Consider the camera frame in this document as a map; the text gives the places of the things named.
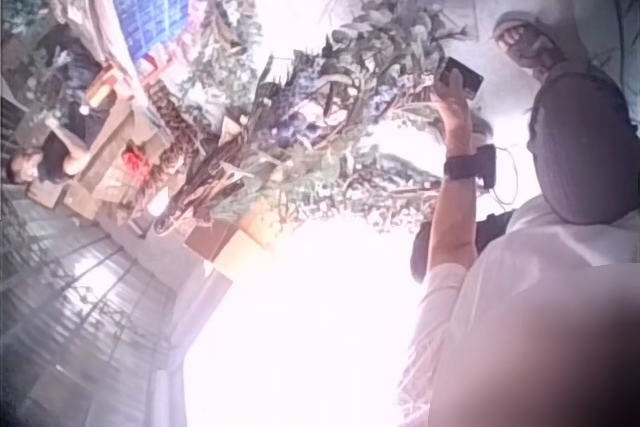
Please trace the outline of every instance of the white shirt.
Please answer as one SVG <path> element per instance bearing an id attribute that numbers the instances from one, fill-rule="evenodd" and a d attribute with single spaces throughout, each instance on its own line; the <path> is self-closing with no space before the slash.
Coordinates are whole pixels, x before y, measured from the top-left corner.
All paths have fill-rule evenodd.
<path id="1" fill-rule="evenodd" d="M 492 307 L 553 276 L 636 262 L 639 236 L 635 212 L 612 225 L 568 225 L 540 196 L 514 213 L 506 234 L 489 244 L 469 271 L 456 264 L 430 270 L 399 385 L 401 425 L 427 425 L 442 357 Z"/>

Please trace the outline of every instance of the red object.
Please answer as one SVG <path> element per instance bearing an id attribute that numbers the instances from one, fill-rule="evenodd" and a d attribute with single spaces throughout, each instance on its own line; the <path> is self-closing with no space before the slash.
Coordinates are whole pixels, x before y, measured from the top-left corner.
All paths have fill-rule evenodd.
<path id="1" fill-rule="evenodd" d="M 137 150 L 127 146 L 122 153 L 122 162 L 124 162 L 127 172 L 137 179 L 145 181 L 151 174 L 151 166 L 144 155 Z"/>

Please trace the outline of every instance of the seated person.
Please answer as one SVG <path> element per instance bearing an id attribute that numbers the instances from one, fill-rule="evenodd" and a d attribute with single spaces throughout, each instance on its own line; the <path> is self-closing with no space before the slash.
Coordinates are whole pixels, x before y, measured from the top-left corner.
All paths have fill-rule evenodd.
<path id="1" fill-rule="evenodd" d="M 42 146 L 18 150 L 7 162 L 7 181 L 26 184 L 37 179 L 60 184 L 71 179 L 89 163 L 89 148 L 108 116 L 108 109 L 83 115 L 79 104 L 69 109 L 69 122 L 64 126 L 50 116 L 45 122 L 51 133 Z"/>

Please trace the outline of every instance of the dark hair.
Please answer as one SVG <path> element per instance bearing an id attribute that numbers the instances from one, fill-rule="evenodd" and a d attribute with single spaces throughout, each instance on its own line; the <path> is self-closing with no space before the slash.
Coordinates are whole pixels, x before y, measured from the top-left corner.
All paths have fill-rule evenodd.
<path id="1" fill-rule="evenodd" d="M 9 160 L 7 160 L 7 163 L 4 168 L 4 177 L 8 183 L 24 184 L 24 182 L 18 181 L 18 176 L 16 175 L 16 171 L 13 168 L 13 161 L 16 160 L 17 157 L 21 155 L 25 155 L 25 153 L 26 151 L 24 149 L 18 149 L 13 154 L 11 154 L 11 157 L 9 157 Z"/>

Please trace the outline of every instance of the hand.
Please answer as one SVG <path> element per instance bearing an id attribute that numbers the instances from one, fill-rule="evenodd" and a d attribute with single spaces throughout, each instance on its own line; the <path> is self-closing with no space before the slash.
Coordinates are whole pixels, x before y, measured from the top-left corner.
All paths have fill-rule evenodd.
<path id="1" fill-rule="evenodd" d="M 471 135 L 471 110 L 464 96 L 463 78 L 458 69 L 449 76 L 449 86 L 436 82 L 431 93 L 431 101 L 435 104 L 446 132 L 464 130 Z"/>

